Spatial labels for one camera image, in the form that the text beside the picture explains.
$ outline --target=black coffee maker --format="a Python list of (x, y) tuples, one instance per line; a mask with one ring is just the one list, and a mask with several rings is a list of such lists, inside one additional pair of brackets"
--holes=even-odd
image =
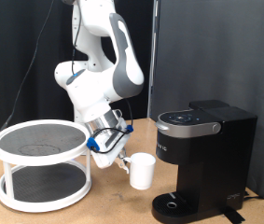
[(234, 216), (243, 206), (256, 124), (257, 116), (220, 101), (159, 115), (157, 155), (178, 165), (178, 177), (176, 192), (154, 199), (154, 218), (180, 224)]

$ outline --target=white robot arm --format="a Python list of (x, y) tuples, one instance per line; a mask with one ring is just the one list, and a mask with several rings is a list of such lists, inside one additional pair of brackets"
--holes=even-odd
[[(92, 155), (96, 164), (105, 168), (118, 156), (124, 157), (120, 153), (124, 154), (124, 146), (130, 138), (121, 113), (112, 111), (109, 104), (140, 93), (144, 76), (126, 23), (116, 13), (113, 0), (63, 1), (74, 5), (73, 42), (89, 60), (74, 62), (74, 65), (60, 63), (55, 78), (67, 90), (74, 105), (75, 122), (85, 125), (95, 137), (99, 151), (92, 151)], [(115, 64), (105, 57), (101, 36), (111, 38), (117, 58)]]

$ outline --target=black backdrop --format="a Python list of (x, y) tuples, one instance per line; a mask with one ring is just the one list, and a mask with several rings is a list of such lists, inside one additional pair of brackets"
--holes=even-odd
[[(11, 113), (21, 81), (32, 60), (35, 43), (49, 12), (50, 0), (0, 0), (0, 127)], [(130, 30), (137, 60), (145, 74), (141, 94), (130, 99), (136, 119), (146, 116), (153, 0), (116, 1), (116, 10)], [(67, 93), (55, 81), (58, 63), (71, 61), (72, 7), (55, 0), (47, 26), (40, 39), (35, 64), (23, 86), (14, 118), (9, 125), (33, 119), (73, 120), (73, 107)], [(111, 42), (103, 48), (115, 60)], [(78, 53), (77, 60), (87, 56)], [(130, 115), (124, 101), (115, 102), (125, 119)]]
[(160, 0), (152, 119), (217, 99), (258, 115), (247, 186), (264, 197), (264, 0)]

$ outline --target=black cable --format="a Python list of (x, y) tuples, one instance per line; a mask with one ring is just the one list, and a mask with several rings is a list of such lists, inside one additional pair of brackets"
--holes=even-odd
[[(78, 7), (78, 12), (79, 12), (79, 21), (78, 21), (78, 28), (77, 28), (77, 32), (76, 32), (76, 40), (77, 40), (77, 36), (78, 36), (78, 33), (79, 33), (79, 29), (81, 27), (81, 22), (82, 22), (82, 13), (81, 13), (81, 7), (79, 5), (79, 1), (76, 0), (76, 4), (77, 4), (77, 7)], [(76, 40), (75, 40), (75, 44), (74, 44), (74, 48), (73, 48), (73, 57), (72, 57), (72, 72), (73, 72), (73, 75), (75, 74), (74, 72), (74, 60), (75, 60), (75, 56), (76, 56)]]
[(133, 119), (132, 119), (132, 108), (130, 105), (130, 102), (128, 101), (128, 99), (125, 99), (126, 103), (128, 103), (129, 109), (130, 109), (130, 115), (131, 115), (131, 120), (132, 120), (132, 126), (133, 126)]
[[(128, 106), (129, 106), (130, 115), (131, 115), (131, 120), (132, 120), (132, 126), (133, 126), (132, 108), (131, 108), (130, 102), (129, 102), (127, 99), (125, 99), (125, 100), (126, 100)], [(114, 144), (109, 150), (107, 150), (107, 151), (105, 151), (105, 152), (98, 151), (98, 150), (96, 150), (94, 147), (92, 147), (91, 149), (92, 149), (94, 152), (96, 152), (96, 153), (106, 154), (106, 153), (112, 151), (112, 150), (114, 149), (114, 147), (116, 146), (116, 144), (121, 140), (121, 138), (122, 138), (125, 134), (130, 133), (130, 131), (123, 132), (122, 130), (119, 130), (119, 129), (116, 129), (116, 128), (103, 128), (103, 129), (99, 130), (98, 132), (94, 133), (94, 134), (92, 135), (92, 138), (95, 139), (95, 137), (96, 137), (99, 133), (101, 133), (102, 131), (104, 131), (104, 130), (112, 130), (112, 131), (120, 132), (120, 133), (122, 133), (122, 136), (116, 141), (116, 143), (115, 143), (115, 144)]]
[(250, 199), (264, 199), (264, 198), (261, 197), (261, 196), (245, 197), (245, 198), (243, 198), (243, 201), (245, 202), (245, 201), (248, 201), (248, 200), (250, 200)]
[(17, 105), (17, 102), (18, 102), (18, 99), (19, 99), (19, 96), (20, 96), (20, 93), (21, 93), (21, 88), (22, 88), (23, 83), (25, 82), (26, 78), (28, 77), (28, 74), (29, 74), (30, 71), (31, 71), (32, 65), (33, 65), (34, 62), (35, 62), (35, 57), (36, 57), (37, 50), (38, 50), (39, 39), (40, 39), (40, 37), (41, 37), (41, 35), (42, 35), (44, 29), (45, 29), (45, 26), (46, 26), (47, 21), (48, 21), (48, 19), (49, 19), (49, 15), (50, 15), (50, 12), (51, 12), (51, 10), (52, 10), (52, 8), (53, 8), (54, 2), (55, 2), (55, 0), (52, 0), (51, 3), (50, 3), (49, 13), (48, 13), (48, 15), (47, 15), (47, 17), (46, 17), (45, 23), (43, 24), (43, 26), (42, 26), (42, 28), (41, 28), (41, 30), (40, 30), (40, 33), (39, 33), (39, 35), (38, 35), (38, 38), (37, 38), (37, 41), (36, 41), (36, 47), (35, 47), (35, 53), (34, 53), (34, 56), (33, 56), (32, 60), (31, 60), (31, 62), (30, 62), (30, 65), (29, 65), (28, 71), (26, 72), (26, 75), (25, 75), (25, 77), (23, 78), (23, 80), (22, 80), (22, 82), (21, 82), (20, 89), (19, 89), (19, 91), (18, 91), (18, 94), (17, 94), (16, 100), (15, 100), (14, 105), (13, 105), (13, 108), (12, 108), (12, 112), (11, 112), (11, 114), (9, 115), (7, 121), (5, 121), (5, 123), (2, 125), (2, 127), (1, 127), (1, 129), (0, 129), (0, 132), (2, 132), (2, 131), (7, 127), (7, 125), (9, 124), (9, 122), (11, 121), (11, 119), (12, 119), (12, 117), (13, 117), (13, 115), (14, 115), (14, 112), (15, 112), (15, 109), (16, 109), (16, 105)]
[(122, 138), (125, 134), (127, 134), (127, 133), (130, 133), (130, 132), (127, 131), (127, 132), (123, 133), (122, 136), (116, 141), (116, 143), (115, 143), (115, 144), (114, 144), (109, 150), (107, 150), (107, 151), (105, 151), (105, 152), (98, 151), (98, 150), (96, 150), (94, 147), (92, 147), (91, 149), (92, 149), (92, 151), (94, 151), (95, 153), (106, 154), (106, 153), (112, 151), (112, 150), (114, 149), (114, 147), (116, 146), (116, 144), (117, 144), (117, 143), (121, 140), (121, 138)]

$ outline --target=wooden table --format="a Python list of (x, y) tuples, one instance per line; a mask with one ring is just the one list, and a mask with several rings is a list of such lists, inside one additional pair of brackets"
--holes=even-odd
[[(135, 152), (148, 152), (156, 158), (157, 128), (152, 119), (134, 121), (134, 132), (126, 145), (128, 156)], [(86, 158), (76, 159), (85, 164)], [(0, 161), (0, 177), (4, 173)], [(129, 176), (114, 163), (106, 169), (99, 169), (91, 161), (92, 187), (88, 195), (78, 203), (62, 210), (29, 214), (12, 210), (0, 204), (0, 223), (159, 223), (151, 215), (152, 200), (167, 192), (175, 191), (177, 165), (171, 165), (157, 158), (152, 187), (147, 190), (133, 189)], [(247, 190), (251, 196), (256, 194)], [(238, 211), (246, 224), (264, 224), (264, 200), (252, 199), (243, 203)], [(211, 217), (199, 224), (230, 224), (224, 216)]]

